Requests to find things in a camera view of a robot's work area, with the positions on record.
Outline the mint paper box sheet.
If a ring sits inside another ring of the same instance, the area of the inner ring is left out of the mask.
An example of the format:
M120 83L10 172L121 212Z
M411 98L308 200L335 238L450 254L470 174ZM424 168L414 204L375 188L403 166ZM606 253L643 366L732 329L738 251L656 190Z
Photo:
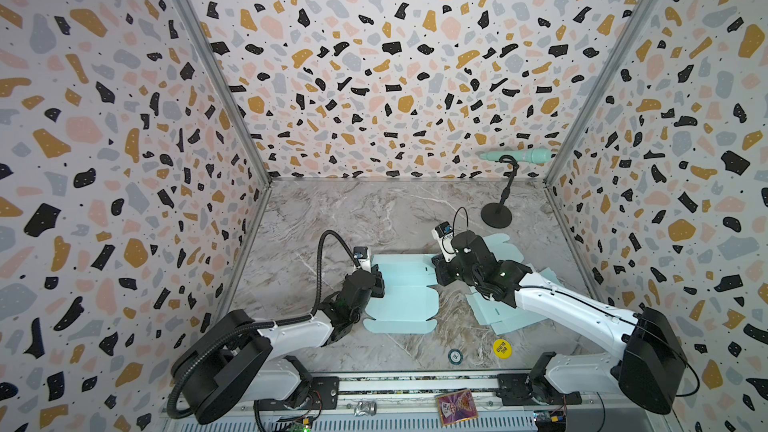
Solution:
M365 329L374 334L426 335L437 327L440 298L431 254L377 254L372 264L384 281L384 296L366 306Z

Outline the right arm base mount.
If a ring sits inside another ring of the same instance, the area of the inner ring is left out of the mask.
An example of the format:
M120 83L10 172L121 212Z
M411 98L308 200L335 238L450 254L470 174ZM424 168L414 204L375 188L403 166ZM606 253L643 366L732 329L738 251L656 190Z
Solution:
M503 373L497 376L496 396L504 406L580 405L579 392L564 394L557 391L546 379L545 371L555 352L543 353L528 372Z

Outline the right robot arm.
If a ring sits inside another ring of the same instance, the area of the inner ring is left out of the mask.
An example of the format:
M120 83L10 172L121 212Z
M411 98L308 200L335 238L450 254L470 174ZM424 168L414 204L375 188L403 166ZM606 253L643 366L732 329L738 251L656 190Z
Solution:
M455 233L446 222L432 235L440 246L432 260L439 284L460 281L484 299L541 315L601 348L591 355L542 354L527 378L532 398L622 393L646 411L671 413L688 362L662 312L632 312L565 289L523 263L497 259L481 236Z

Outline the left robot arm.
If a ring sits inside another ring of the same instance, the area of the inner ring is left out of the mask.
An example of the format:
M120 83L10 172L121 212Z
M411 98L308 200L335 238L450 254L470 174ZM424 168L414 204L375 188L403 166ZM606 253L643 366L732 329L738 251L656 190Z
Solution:
M374 266L347 275L342 289L313 314L257 322L242 309L227 313L172 365L167 415L193 416L206 425L243 399L303 405L312 376L295 353L338 342L360 322L369 301L384 295L384 279Z

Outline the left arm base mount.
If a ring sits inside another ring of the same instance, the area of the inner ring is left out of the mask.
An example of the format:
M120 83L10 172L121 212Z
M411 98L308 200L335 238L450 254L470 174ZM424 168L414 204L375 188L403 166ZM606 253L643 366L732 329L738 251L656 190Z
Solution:
M286 357L265 365L243 398L266 411L325 411L337 408L339 393L339 376L315 375Z

